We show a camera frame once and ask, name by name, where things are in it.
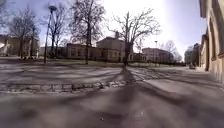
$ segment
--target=street lamp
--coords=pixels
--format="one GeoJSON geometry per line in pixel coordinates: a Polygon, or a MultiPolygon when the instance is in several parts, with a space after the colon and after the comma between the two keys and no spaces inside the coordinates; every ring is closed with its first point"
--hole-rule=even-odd
{"type": "Polygon", "coordinates": [[[48,9],[50,10],[50,18],[47,26],[47,35],[46,35],[46,42],[45,42],[45,48],[44,48],[44,64],[46,64],[46,58],[47,58],[47,39],[48,39],[48,33],[49,33],[49,27],[51,23],[51,18],[53,16],[53,12],[57,10],[57,8],[53,5],[48,6],[48,9]]]}
{"type": "Polygon", "coordinates": [[[154,53],[154,61],[155,61],[155,67],[156,67],[156,61],[157,61],[156,58],[157,58],[157,57],[156,57],[156,55],[155,55],[155,50],[154,50],[153,53],[154,53]]]}

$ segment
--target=blue sky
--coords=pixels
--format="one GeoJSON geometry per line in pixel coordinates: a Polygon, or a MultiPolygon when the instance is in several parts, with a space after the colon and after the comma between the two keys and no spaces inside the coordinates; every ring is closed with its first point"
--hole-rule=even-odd
{"type": "MultiPolygon", "coordinates": [[[[30,5],[38,17],[48,14],[46,5],[50,3],[66,2],[69,0],[9,0],[13,2],[10,8],[17,13],[30,5]]],[[[178,51],[183,56],[188,46],[200,43],[201,35],[206,30],[206,20],[200,18],[198,0],[102,0],[107,13],[105,17],[111,19],[113,15],[123,16],[127,11],[141,12],[143,9],[153,8],[153,15],[160,22],[162,33],[158,36],[149,36],[144,42],[144,47],[155,47],[158,43],[173,40],[178,51]]],[[[118,25],[110,23],[110,28],[116,29],[118,25]]],[[[41,27],[40,42],[44,44],[46,29],[41,27]]],[[[104,37],[113,36],[106,28],[103,29],[104,37]]]]}

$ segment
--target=chimney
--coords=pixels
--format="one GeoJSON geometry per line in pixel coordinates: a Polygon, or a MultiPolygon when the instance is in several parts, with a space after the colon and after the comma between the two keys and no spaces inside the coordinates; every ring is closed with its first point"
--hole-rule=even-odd
{"type": "Polygon", "coordinates": [[[119,35],[119,32],[116,31],[116,32],[115,32],[115,38],[116,38],[116,39],[119,39],[119,36],[120,36],[120,35],[119,35]]]}

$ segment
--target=building facade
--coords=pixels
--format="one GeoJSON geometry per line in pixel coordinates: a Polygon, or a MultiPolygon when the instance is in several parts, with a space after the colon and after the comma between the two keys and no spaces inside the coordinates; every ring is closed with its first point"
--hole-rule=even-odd
{"type": "Polygon", "coordinates": [[[169,63],[173,62],[173,54],[158,48],[143,48],[142,53],[146,54],[149,62],[169,63]]]}
{"type": "MultiPolygon", "coordinates": [[[[0,36],[0,43],[3,44],[3,47],[0,48],[0,55],[19,55],[20,53],[20,40],[17,37],[10,36],[0,36]]],[[[23,55],[24,56],[37,56],[39,51],[39,41],[34,39],[34,43],[32,40],[24,41],[23,44],[23,55]]]]}
{"type": "MultiPolygon", "coordinates": [[[[96,43],[97,47],[89,47],[89,60],[106,61],[106,62],[123,62],[125,56],[125,43],[122,40],[112,37],[96,43]]],[[[81,44],[67,44],[67,57],[71,59],[85,59],[86,46],[81,44]]],[[[129,62],[146,62],[145,54],[131,53],[128,57],[129,62]]]]}
{"type": "Polygon", "coordinates": [[[224,1],[199,0],[200,16],[207,19],[201,39],[200,66],[224,83],[224,1]]]}

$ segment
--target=road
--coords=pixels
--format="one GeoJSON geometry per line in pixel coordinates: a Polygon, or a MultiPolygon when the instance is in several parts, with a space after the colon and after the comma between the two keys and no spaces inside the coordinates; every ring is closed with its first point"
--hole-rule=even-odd
{"type": "Polygon", "coordinates": [[[169,77],[83,93],[0,93],[0,127],[224,128],[223,85],[208,73],[128,68],[120,75],[134,79],[143,72],[169,77]]]}

